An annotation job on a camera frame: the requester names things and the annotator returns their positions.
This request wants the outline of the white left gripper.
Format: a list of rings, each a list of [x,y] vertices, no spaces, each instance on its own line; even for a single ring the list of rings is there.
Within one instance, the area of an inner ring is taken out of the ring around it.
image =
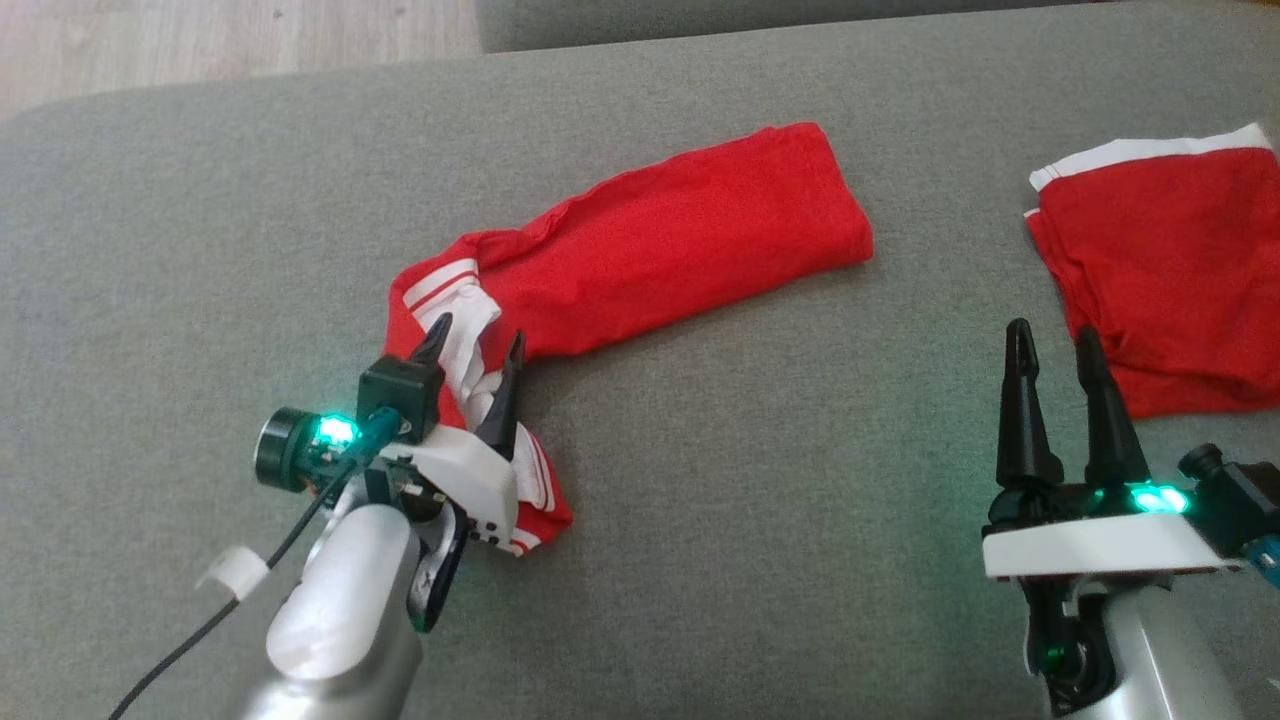
[[[440,314],[407,361],[436,366],[452,324],[452,313]],[[389,507],[408,523],[413,560],[410,585],[393,594],[392,603],[406,609],[417,633],[431,632],[467,543],[503,546],[515,532],[518,497],[511,461],[525,345],[525,333],[517,331],[474,434],[436,425],[420,445],[402,445],[393,441],[401,418],[392,409],[376,411],[365,427],[334,414],[275,411],[259,434],[255,475],[262,486],[307,492],[314,500],[268,565],[278,564],[317,515],[326,524],[308,560],[319,556],[347,515],[366,506]]]

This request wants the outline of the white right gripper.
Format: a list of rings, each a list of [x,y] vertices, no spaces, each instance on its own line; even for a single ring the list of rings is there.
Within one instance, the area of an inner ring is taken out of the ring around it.
[[[1085,393],[1085,483],[1144,484],[1149,464],[1100,333],[1075,340]],[[1036,382],[1030,324],[1007,324],[996,482],[1064,483]],[[1075,519],[988,534],[986,574],[1016,582],[1028,605],[1024,659],[1051,717],[1238,717],[1240,705],[1198,624],[1178,602],[1179,575],[1238,571],[1179,512]]]

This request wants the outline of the red shorts with white stripe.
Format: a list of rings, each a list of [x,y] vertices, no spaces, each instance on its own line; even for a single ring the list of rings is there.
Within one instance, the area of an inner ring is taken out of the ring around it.
[[[1117,138],[1029,177],[1068,329],[1135,418],[1280,407],[1280,155],[1257,123]]]

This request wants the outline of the red shirt with striped cuffs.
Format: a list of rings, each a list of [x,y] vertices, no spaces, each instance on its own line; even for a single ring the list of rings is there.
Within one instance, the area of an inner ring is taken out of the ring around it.
[[[573,357],[873,258],[869,218],[810,122],[625,172],[520,228],[479,231],[403,269],[384,350],[451,314],[442,421],[475,429],[517,333]]]

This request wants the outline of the grey fabric sofa seat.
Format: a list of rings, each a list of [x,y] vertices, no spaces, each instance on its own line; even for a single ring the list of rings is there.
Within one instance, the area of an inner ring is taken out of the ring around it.
[[[472,231],[813,120],[874,258],[522,378],[573,510],[470,544],[408,717],[1042,714],[989,582],[1005,327],[1070,478],[1085,401],[1029,174],[1280,129],[1280,12],[1124,3],[189,85],[0,123],[0,720],[105,720],[306,498],[283,405],[344,411],[387,291]]]

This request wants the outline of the grey fabric sofa cushion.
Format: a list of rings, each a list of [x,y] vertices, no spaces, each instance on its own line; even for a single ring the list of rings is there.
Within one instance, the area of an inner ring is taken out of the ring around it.
[[[1091,0],[475,0],[485,53],[722,35]]]

